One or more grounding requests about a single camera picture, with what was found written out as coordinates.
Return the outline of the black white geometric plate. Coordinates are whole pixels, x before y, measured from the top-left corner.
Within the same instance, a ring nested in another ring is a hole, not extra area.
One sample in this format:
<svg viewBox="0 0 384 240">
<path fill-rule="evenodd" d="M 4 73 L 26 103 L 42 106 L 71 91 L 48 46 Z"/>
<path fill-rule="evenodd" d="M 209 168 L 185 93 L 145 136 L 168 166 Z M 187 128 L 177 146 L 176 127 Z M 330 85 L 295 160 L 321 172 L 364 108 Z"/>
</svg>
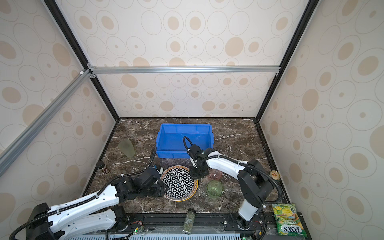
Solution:
<svg viewBox="0 0 384 240">
<path fill-rule="evenodd" d="M 199 181 L 193 180 L 190 170 L 185 166 L 172 166 L 161 175 L 161 181 L 167 187 L 165 198 L 174 202 L 184 202 L 197 192 Z"/>
</svg>

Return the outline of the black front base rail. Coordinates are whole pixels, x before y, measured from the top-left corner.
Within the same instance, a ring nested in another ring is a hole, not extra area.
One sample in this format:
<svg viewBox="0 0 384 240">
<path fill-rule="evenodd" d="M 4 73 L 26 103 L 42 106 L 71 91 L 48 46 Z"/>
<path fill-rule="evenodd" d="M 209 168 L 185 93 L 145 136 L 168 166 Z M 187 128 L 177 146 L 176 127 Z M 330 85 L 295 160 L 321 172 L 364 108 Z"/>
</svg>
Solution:
<svg viewBox="0 0 384 240">
<path fill-rule="evenodd" d="M 272 213 L 255 215 L 248 229 L 238 226 L 236 213 L 197 213 L 185 231 L 185 213 L 126 214 L 110 211 L 65 224 L 62 240 L 283 240 Z"/>
</svg>

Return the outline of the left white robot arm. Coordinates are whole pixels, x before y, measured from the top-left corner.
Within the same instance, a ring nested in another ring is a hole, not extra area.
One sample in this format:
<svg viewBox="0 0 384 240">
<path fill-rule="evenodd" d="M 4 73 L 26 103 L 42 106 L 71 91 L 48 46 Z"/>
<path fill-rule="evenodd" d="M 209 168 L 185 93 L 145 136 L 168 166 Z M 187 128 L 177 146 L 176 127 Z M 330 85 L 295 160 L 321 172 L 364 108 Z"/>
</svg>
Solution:
<svg viewBox="0 0 384 240">
<path fill-rule="evenodd" d="M 124 232 L 130 219 L 121 204 L 136 198 L 163 197 L 167 187 L 162 173 L 159 166 L 149 167 L 137 175 L 119 175 L 99 191 L 77 200 L 51 207 L 40 204 L 9 238 L 15 240 L 22 230 L 28 240 L 67 240 L 95 231 Z"/>
</svg>

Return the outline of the green Fox's candy bag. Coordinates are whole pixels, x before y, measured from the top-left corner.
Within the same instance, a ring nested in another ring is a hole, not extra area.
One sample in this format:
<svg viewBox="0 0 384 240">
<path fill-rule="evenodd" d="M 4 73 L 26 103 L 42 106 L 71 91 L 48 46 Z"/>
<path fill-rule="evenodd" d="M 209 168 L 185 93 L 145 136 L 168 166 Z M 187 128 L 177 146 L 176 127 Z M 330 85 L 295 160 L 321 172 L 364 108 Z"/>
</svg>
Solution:
<svg viewBox="0 0 384 240">
<path fill-rule="evenodd" d="M 307 238 L 295 204 L 273 204 L 277 232 L 280 236 L 294 236 Z"/>
</svg>

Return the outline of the herb spice jar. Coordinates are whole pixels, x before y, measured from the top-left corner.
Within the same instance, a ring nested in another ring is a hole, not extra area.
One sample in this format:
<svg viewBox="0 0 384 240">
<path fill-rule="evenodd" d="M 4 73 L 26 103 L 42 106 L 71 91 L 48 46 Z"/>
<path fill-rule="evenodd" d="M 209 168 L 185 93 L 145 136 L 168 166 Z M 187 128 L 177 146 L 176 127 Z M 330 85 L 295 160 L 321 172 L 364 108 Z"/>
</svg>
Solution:
<svg viewBox="0 0 384 240">
<path fill-rule="evenodd" d="M 188 209 L 187 214 L 186 214 L 186 218 L 184 221 L 184 225 L 183 225 L 184 234 L 187 234 L 187 235 L 192 234 L 192 229 L 194 226 L 195 217 L 196 217 L 196 210 L 192 209 L 192 208 Z"/>
</svg>

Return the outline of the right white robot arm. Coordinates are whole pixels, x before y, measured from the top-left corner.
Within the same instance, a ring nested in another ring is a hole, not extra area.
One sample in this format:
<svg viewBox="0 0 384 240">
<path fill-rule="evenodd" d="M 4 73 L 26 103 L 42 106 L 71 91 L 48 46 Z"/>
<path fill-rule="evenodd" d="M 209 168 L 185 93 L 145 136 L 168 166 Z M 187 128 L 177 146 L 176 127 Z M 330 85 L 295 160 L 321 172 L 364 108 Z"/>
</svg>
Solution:
<svg viewBox="0 0 384 240">
<path fill-rule="evenodd" d="M 197 145 L 186 147 L 192 165 L 189 167 L 192 179 L 208 176 L 210 169 L 221 171 L 239 182 L 244 201 L 238 210 L 236 222 L 246 230 L 252 224 L 254 215 L 265 205 L 282 201 L 283 191 L 278 181 L 268 174 L 259 161 L 239 161 L 220 154 L 214 149 L 202 150 Z"/>
</svg>

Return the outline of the back aluminium rail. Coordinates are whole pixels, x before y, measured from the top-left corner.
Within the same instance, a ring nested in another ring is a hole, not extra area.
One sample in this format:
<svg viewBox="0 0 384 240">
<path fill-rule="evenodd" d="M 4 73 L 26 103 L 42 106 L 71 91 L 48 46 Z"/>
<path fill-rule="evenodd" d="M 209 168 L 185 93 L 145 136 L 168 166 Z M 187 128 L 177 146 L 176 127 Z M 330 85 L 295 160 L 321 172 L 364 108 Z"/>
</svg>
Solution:
<svg viewBox="0 0 384 240">
<path fill-rule="evenodd" d="M 280 66 L 94 67 L 94 74 L 278 73 Z"/>
</svg>

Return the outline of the small dark sauce bottle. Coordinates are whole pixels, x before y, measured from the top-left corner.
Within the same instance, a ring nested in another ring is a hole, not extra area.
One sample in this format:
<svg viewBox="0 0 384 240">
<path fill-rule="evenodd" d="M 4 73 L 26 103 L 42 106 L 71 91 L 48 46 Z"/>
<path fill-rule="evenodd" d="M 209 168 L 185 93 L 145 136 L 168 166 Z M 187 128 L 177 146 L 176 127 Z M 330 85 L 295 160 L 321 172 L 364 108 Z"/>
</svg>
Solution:
<svg viewBox="0 0 384 240">
<path fill-rule="evenodd" d="M 107 165 L 103 161 L 98 161 L 96 163 L 96 168 L 105 175 L 110 172 L 110 169 L 107 167 Z"/>
</svg>

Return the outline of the green glass cup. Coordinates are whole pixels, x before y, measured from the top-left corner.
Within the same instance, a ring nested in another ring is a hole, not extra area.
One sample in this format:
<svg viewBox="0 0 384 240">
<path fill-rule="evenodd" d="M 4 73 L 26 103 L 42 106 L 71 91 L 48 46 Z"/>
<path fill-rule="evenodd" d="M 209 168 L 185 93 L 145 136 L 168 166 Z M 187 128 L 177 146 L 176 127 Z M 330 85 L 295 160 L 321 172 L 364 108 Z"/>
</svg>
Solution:
<svg viewBox="0 0 384 240">
<path fill-rule="evenodd" d="M 208 197 L 212 199 L 217 199 L 223 193 L 223 185 L 217 180 L 212 180 L 207 185 L 207 194 Z"/>
</svg>

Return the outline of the small round tin can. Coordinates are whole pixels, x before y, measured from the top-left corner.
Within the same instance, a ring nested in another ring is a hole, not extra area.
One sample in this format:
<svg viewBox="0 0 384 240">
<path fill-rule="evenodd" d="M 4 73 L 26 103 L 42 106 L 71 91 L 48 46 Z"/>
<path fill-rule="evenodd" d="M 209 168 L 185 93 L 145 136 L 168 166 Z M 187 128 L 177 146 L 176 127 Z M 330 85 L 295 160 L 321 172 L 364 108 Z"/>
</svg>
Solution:
<svg viewBox="0 0 384 240">
<path fill-rule="evenodd" d="M 270 176 L 275 180 L 275 181 L 280 181 L 281 180 L 281 175 L 278 171 L 272 170 L 270 171 Z"/>
</svg>

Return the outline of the pink glass cup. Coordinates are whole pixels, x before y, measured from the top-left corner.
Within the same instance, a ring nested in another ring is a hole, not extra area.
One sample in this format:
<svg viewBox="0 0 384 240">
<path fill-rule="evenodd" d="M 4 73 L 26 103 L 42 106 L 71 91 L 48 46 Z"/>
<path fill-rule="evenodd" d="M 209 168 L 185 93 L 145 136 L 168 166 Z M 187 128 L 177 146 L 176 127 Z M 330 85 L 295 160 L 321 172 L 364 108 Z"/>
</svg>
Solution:
<svg viewBox="0 0 384 240">
<path fill-rule="evenodd" d="M 207 178 L 210 181 L 219 181 L 222 178 L 223 173 L 219 170 L 211 169 Z"/>
</svg>

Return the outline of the blue plastic bin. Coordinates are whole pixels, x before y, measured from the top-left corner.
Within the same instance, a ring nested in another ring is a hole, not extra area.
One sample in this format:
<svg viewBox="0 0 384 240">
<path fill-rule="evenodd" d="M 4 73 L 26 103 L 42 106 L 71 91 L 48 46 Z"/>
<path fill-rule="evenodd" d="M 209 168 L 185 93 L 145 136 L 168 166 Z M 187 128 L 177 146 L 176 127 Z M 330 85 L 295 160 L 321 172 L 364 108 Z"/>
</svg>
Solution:
<svg viewBox="0 0 384 240">
<path fill-rule="evenodd" d="M 161 124 L 156 139 L 157 155 L 162 159 L 189 159 L 183 137 L 202 150 L 213 148 L 213 128 L 208 124 Z"/>
</svg>

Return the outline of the aluminium rail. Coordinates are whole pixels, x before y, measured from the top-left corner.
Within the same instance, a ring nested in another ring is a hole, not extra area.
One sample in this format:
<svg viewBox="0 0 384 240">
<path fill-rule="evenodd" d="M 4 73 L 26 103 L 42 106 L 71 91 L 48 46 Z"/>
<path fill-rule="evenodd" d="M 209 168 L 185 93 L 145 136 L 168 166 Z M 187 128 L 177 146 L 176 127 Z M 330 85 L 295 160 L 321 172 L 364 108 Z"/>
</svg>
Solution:
<svg viewBox="0 0 384 240">
<path fill-rule="evenodd" d="M 41 132 L 47 123 L 60 111 L 80 85 L 90 78 L 91 71 L 83 70 L 42 113 L 7 147 L 1 154 L 1 175 L 3 175 L 13 162 L 20 156 L 26 147 Z"/>
<path fill-rule="evenodd" d="M 94 74 L 278 73 L 280 66 L 94 67 Z"/>
</svg>

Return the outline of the left aluminium rail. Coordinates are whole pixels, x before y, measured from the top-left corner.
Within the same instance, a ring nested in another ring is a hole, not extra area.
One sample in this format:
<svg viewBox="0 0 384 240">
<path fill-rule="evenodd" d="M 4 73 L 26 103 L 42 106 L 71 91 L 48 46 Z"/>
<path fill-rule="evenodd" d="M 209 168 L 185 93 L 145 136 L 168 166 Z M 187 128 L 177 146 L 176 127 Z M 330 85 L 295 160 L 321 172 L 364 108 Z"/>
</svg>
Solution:
<svg viewBox="0 0 384 240">
<path fill-rule="evenodd" d="M 13 162 L 20 156 L 26 147 L 41 132 L 47 123 L 60 111 L 80 85 L 90 78 L 91 71 L 83 70 L 42 113 L 7 147 L 1 154 L 1 175 L 3 175 Z"/>
</svg>

